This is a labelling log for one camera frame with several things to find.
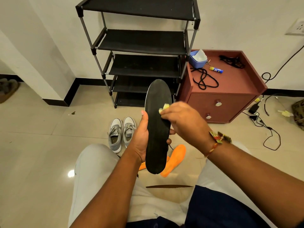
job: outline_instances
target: person's left hand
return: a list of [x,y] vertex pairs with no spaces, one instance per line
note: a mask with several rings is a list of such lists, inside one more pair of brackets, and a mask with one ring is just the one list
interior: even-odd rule
[[[146,160],[146,149],[148,145],[149,132],[148,127],[148,114],[146,111],[141,111],[142,117],[138,128],[135,130],[128,148],[135,151],[141,158],[141,162]],[[175,134],[175,131],[170,129],[170,135]],[[171,144],[171,139],[167,140],[168,145]]]

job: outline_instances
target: hand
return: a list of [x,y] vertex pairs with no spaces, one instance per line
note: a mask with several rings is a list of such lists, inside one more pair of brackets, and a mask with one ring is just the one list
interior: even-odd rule
[[207,153],[215,141],[209,134],[211,130],[200,114],[187,103],[178,101],[161,112],[163,119],[171,122],[175,132],[190,145]]
[[[146,160],[146,149],[149,138],[149,132],[147,130],[148,114],[144,110],[141,111],[141,114],[142,114],[141,121],[132,136],[128,148],[132,151],[135,151],[139,155],[141,162],[144,162]],[[170,129],[170,135],[171,134],[175,134],[175,131],[172,129]],[[171,139],[167,140],[168,145],[170,145],[171,142],[172,142]]]

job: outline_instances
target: gray sneaker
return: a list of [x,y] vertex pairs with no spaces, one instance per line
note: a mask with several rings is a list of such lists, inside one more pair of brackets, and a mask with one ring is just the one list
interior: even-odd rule
[[124,138],[125,146],[127,147],[132,139],[134,131],[136,130],[136,124],[133,118],[126,117],[123,126],[124,126],[123,138]]
[[114,153],[121,151],[121,129],[123,123],[120,119],[116,118],[112,121],[110,126],[110,133],[108,134],[108,141],[110,149]]

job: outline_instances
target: black fabric shelf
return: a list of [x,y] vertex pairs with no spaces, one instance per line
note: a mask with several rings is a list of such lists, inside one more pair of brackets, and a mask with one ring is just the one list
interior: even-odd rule
[[183,31],[108,29],[98,49],[162,55],[186,55]]
[[192,0],[87,0],[84,10],[193,21]]
[[[150,84],[158,78],[155,77],[136,77],[136,76],[118,76],[115,81],[113,92],[132,92],[132,93],[147,93]],[[173,78],[162,78],[171,91],[175,94],[177,85]]]
[[116,54],[110,75],[179,78],[177,57]]
[[118,92],[115,102],[118,106],[145,107],[146,94]]

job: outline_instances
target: white pants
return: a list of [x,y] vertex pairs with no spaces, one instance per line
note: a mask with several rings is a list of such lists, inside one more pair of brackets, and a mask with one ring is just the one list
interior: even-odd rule
[[[244,145],[238,142],[234,142],[234,145],[250,153]],[[75,166],[73,203],[68,227],[103,186],[118,160],[119,157],[102,144],[89,145],[81,152]],[[255,211],[271,227],[276,227],[244,192],[211,161],[207,160],[196,185],[230,195]],[[156,198],[137,178],[131,197],[128,222],[162,216],[182,225],[186,219],[190,199],[191,196],[185,202],[178,204]]]

